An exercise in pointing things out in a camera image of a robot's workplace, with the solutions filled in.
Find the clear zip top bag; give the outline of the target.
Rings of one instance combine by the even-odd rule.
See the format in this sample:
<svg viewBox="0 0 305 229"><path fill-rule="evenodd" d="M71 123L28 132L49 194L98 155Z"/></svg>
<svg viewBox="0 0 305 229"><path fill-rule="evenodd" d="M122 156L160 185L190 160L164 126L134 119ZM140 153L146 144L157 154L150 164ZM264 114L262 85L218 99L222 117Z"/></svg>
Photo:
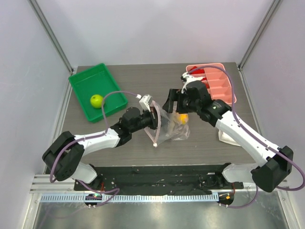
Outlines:
<svg viewBox="0 0 305 229"><path fill-rule="evenodd" d="M189 137L190 129L188 123L186 125L179 124L177 112L167 113L155 101L152 101L151 106L156 108L158 118L160 118L158 129L152 130L147 127L144 130L152 140L154 147L159 146L164 141L186 140Z"/></svg>

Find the yellow fake fruit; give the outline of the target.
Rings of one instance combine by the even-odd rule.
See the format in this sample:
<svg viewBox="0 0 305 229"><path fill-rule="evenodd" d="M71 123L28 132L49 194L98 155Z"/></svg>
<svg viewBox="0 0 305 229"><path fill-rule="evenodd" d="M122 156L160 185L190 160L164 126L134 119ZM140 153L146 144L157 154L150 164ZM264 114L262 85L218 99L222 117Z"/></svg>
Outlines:
<svg viewBox="0 0 305 229"><path fill-rule="evenodd" d="M189 115L188 114L177 114L177 121L181 125L186 125L189 121Z"/></svg>

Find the green fake fruit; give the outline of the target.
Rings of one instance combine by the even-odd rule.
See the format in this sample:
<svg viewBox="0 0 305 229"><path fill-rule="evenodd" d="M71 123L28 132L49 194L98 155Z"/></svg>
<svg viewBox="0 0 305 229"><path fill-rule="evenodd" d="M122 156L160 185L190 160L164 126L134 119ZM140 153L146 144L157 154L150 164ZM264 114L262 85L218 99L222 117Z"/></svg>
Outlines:
<svg viewBox="0 0 305 229"><path fill-rule="evenodd" d="M99 94L94 94L90 98L90 104L95 109L101 109L104 106L103 96Z"/></svg>

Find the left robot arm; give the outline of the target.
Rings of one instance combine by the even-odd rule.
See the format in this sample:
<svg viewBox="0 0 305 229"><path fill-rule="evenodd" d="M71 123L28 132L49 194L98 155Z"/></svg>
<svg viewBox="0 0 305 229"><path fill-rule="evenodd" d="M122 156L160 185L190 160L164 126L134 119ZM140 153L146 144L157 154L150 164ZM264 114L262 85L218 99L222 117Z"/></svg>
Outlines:
<svg viewBox="0 0 305 229"><path fill-rule="evenodd" d="M103 176L93 165L82 163L82 157L98 150L120 147L131 140L134 132L145 128L158 130L160 124L158 107L151 106L143 111L130 107L107 130L83 136L73 135L69 131L61 133L42 155L43 162L50 169L50 181L72 178L90 190L100 189Z"/></svg>

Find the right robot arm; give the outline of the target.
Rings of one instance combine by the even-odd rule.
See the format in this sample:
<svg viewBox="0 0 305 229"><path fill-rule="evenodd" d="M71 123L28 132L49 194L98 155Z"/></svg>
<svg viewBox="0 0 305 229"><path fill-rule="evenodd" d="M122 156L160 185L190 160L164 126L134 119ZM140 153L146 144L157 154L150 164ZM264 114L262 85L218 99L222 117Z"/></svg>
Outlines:
<svg viewBox="0 0 305 229"><path fill-rule="evenodd" d="M163 110L168 113L197 113L203 121L229 135L255 160L255 164L226 166L215 176L216 185L220 188L227 188L233 182L247 182L272 192L291 172L291 164L280 154L293 159L292 149L276 146L276 152L272 152L273 144L235 116L227 103L213 100L201 81L190 82L183 89L170 89Z"/></svg>

